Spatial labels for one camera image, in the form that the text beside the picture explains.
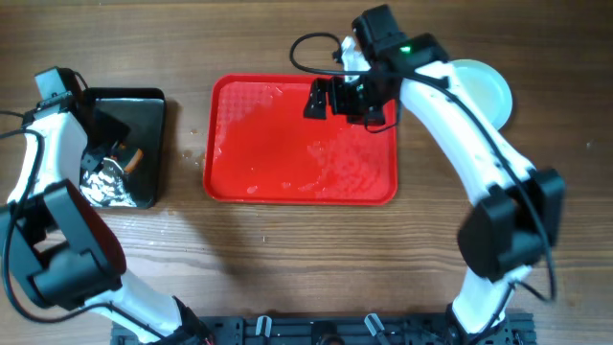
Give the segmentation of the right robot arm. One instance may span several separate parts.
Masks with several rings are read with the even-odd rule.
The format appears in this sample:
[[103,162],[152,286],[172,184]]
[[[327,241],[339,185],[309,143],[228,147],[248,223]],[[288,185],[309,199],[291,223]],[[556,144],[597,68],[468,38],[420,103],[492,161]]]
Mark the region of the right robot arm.
[[431,34],[405,34],[386,5],[357,16],[333,57],[340,69],[316,71],[305,117],[342,115],[378,133],[395,102],[420,120],[471,204],[457,235],[467,271],[444,339],[475,344],[497,334],[534,265],[554,262],[566,189],[557,171],[536,168],[501,135],[512,112],[507,82],[482,62],[451,59]]

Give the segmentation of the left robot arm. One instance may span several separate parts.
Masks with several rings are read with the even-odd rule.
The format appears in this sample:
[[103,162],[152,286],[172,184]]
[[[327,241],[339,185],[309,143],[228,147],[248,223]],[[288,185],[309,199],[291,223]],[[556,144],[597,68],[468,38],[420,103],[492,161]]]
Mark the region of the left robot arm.
[[19,179],[1,209],[1,279],[11,303],[21,288],[62,319],[94,312],[143,344],[210,344],[212,331],[178,298],[132,273],[125,253],[82,183],[106,166],[144,181],[122,188],[115,207],[157,197],[167,104],[157,88],[89,87],[78,72],[38,73],[36,107],[21,117]]

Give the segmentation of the white plate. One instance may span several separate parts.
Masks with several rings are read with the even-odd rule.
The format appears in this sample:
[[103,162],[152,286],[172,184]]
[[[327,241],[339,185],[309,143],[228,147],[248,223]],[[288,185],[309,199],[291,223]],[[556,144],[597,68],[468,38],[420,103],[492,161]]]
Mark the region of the white plate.
[[474,59],[456,59],[451,62],[466,93],[497,129],[502,129],[511,118],[513,98],[511,88],[493,67]]

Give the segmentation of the green orange sponge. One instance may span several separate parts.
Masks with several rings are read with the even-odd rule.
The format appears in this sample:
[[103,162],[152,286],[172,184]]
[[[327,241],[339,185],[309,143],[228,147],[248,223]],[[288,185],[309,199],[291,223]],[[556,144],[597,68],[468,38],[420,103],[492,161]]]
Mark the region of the green orange sponge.
[[128,156],[126,163],[123,165],[123,171],[125,173],[132,173],[139,165],[143,157],[143,152],[140,149],[136,149]]

